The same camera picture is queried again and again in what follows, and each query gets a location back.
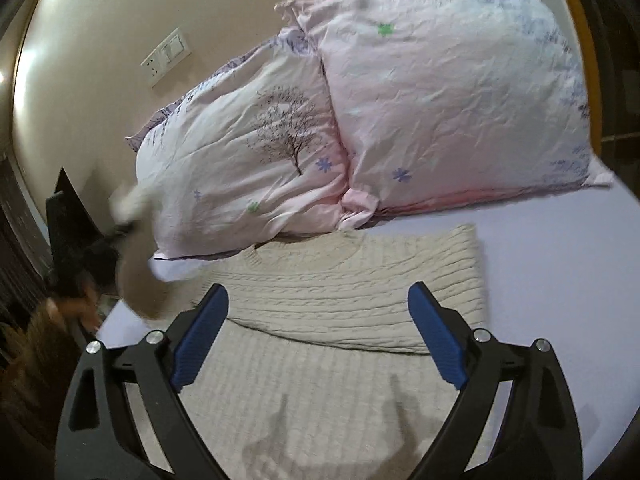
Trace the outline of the cream cable-knit sweater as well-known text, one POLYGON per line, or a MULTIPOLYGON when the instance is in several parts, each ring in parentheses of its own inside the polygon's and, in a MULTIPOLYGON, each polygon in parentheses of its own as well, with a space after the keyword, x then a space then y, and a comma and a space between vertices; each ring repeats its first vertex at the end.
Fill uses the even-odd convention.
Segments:
POLYGON ((156 278, 145 186, 116 191, 110 209, 134 222, 119 284, 156 328, 213 284, 229 314, 181 401, 232 479, 405 479, 447 417, 456 389, 442 380, 407 306, 427 284, 470 325, 486 290, 475 226, 423 235, 346 231, 278 238, 204 263, 176 261, 156 278))

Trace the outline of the lavender bed sheet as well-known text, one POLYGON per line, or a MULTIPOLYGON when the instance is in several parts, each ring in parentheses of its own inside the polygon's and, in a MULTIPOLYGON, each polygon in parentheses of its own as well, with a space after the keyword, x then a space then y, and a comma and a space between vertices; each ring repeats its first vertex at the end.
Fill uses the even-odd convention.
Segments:
MULTIPOLYGON (((585 474, 597 474, 639 408, 639 203, 625 185, 382 221, 374 234, 423 235, 471 223, 487 295, 481 326, 498 340, 547 339, 575 405, 585 474)), ((168 281, 176 261, 149 260, 168 281)), ((111 346, 137 342, 150 321, 112 313, 111 346)))

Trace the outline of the pink pillow with tree print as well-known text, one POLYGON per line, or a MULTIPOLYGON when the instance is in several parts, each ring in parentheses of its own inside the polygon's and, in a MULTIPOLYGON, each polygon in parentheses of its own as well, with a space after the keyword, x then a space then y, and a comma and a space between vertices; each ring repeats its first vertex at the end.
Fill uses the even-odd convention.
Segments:
POLYGON ((350 187, 321 58, 296 28, 158 110, 128 144, 167 259, 356 229, 376 209, 350 187))

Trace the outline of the pink floral pillow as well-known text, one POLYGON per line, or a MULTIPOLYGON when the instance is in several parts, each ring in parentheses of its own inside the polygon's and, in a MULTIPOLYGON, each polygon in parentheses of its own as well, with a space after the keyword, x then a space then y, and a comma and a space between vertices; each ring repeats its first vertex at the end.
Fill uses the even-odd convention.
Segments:
POLYGON ((343 202, 439 210, 608 186, 582 60, 542 0, 285 0, 321 58, 343 202))

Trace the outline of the white wall switch panel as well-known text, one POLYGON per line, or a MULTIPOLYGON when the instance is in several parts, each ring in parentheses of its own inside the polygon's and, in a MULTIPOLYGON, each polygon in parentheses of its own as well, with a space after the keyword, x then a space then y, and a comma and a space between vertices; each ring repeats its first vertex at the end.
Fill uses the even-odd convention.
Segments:
POLYGON ((140 63, 140 70, 149 88, 155 87, 171 70, 191 54, 186 36, 174 29, 140 63))

